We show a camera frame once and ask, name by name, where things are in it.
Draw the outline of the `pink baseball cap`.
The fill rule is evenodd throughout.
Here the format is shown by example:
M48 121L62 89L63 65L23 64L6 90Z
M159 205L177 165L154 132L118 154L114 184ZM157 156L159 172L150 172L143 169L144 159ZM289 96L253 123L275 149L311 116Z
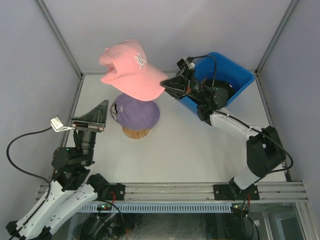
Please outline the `pink baseball cap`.
M99 63L107 68L101 82L134 99L153 101L165 91L161 82L168 76L148 62L137 40L126 40L106 48Z

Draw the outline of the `purple baseball cap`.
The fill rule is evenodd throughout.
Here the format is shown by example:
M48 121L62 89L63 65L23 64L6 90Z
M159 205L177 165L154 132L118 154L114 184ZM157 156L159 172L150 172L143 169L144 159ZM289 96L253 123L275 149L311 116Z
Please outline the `purple baseball cap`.
M160 119L160 109L155 102L137 100L124 93L112 103L110 114L122 127L134 131L152 129Z

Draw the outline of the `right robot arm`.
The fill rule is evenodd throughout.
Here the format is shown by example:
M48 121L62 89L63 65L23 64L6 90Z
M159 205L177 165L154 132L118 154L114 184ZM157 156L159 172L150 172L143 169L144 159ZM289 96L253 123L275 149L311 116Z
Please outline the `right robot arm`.
M230 81L220 79L217 74L199 81L194 69L184 67L160 85L176 100L189 99L195 103L201 121L244 141L246 166L228 182L228 197L240 200L266 176L286 170L282 164L288 153L277 130L249 124L227 110L228 100L236 93Z

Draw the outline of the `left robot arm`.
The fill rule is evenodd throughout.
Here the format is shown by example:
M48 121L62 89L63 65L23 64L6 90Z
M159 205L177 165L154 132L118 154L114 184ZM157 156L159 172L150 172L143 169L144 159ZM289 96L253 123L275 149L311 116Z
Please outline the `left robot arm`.
M50 120L56 133L73 131L73 147L58 147L51 165L56 171L48 189L33 208L20 220L6 225L10 237L19 240L50 240L57 230L81 207L109 196L110 183L99 173L90 175L94 164L97 133L105 130L108 100L88 113L71 119L65 126L59 117Z

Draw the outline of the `black baseball cap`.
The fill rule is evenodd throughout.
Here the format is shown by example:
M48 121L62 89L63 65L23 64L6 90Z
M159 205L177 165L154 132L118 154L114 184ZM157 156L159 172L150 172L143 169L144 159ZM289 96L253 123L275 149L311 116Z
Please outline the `black baseball cap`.
M212 78L206 78L204 79L201 83L204 84L205 86L207 87L211 87L212 86L212 82L213 82L213 79ZM231 98L232 96L235 95L236 91L235 89L232 87L232 85L229 83L229 82L226 82L226 81L222 81L222 80L218 80L216 79L214 81L214 84L213 84L214 87L217 87L217 88L224 88L227 90L228 92L228 98Z

